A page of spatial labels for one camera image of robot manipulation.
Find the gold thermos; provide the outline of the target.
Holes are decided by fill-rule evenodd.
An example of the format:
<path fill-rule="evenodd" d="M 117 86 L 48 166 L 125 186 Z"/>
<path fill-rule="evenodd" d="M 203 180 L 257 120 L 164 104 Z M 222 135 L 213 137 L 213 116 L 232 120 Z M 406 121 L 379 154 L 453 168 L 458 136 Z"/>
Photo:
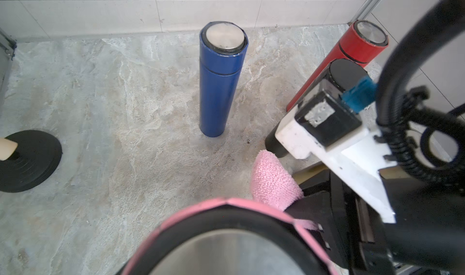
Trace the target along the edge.
<path fill-rule="evenodd" d="M 327 166 L 320 161 L 307 168 L 304 168 L 303 170 L 295 172 L 294 174 L 292 174 L 292 177 L 295 180 L 295 182 L 298 185 L 300 185 L 326 169 L 328 169 Z"/>

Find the pink thermos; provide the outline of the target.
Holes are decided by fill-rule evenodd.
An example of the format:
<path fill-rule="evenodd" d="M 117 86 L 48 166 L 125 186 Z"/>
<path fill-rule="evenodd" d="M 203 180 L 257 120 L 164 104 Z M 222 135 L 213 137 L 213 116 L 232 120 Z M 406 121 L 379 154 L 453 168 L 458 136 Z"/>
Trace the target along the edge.
<path fill-rule="evenodd" d="M 334 275 L 310 228 L 259 202 L 216 198 L 164 220 L 122 275 Z"/>

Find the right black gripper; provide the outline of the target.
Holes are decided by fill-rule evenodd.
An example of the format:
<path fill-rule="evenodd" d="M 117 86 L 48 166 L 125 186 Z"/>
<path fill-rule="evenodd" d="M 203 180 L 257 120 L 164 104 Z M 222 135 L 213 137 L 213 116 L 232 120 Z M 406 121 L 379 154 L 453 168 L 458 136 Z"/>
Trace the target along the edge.
<path fill-rule="evenodd" d="M 323 170 L 301 185 L 304 197 L 288 207 L 315 223 L 317 242 L 352 275 L 392 275 L 395 264 L 465 272 L 465 187 L 414 178 L 383 181 L 395 223 L 380 215 L 334 172 Z"/>

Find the pink cloth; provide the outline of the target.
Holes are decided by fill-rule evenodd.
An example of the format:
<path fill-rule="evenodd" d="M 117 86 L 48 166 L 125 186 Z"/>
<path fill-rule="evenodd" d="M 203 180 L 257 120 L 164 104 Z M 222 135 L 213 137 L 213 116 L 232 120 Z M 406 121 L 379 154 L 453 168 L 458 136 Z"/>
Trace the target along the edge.
<path fill-rule="evenodd" d="M 254 201 L 282 212 L 304 197 L 302 189 L 278 157 L 267 150 L 260 151 L 256 157 L 250 189 Z"/>

